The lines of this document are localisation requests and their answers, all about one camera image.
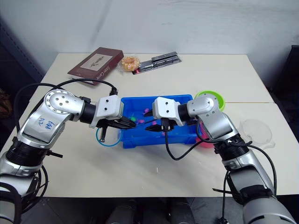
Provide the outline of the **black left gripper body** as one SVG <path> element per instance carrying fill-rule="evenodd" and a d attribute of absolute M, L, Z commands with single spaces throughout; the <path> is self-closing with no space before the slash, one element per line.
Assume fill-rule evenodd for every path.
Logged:
<path fill-rule="evenodd" d="M 118 128 L 118 129 L 125 129 L 127 128 L 127 125 L 125 124 L 127 118 L 122 117 L 120 119 L 113 119 L 113 120 L 108 120 L 108 119 L 100 119 L 96 127 L 98 128 L 103 128 L 103 127 L 113 127 L 113 128 Z"/>

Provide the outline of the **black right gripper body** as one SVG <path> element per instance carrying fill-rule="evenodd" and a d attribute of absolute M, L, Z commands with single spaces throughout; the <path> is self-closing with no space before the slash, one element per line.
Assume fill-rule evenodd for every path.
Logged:
<path fill-rule="evenodd" d="M 161 119 L 161 132 L 170 132 L 174 129 L 177 123 L 174 120 L 162 118 Z"/>

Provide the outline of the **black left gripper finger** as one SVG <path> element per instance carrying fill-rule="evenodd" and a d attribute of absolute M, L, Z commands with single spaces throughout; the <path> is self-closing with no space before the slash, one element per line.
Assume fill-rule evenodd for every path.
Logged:
<path fill-rule="evenodd" d="M 109 126 L 113 127 L 113 128 L 117 128 L 117 129 L 132 129 L 132 128 L 135 128 L 135 127 L 125 126 L 122 123 L 111 123 L 111 124 L 109 124 Z"/>
<path fill-rule="evenodd" d="M 136 123 L 125 116 L 121 118 L 121 123 L 128 127 L 136 127 Z"/>

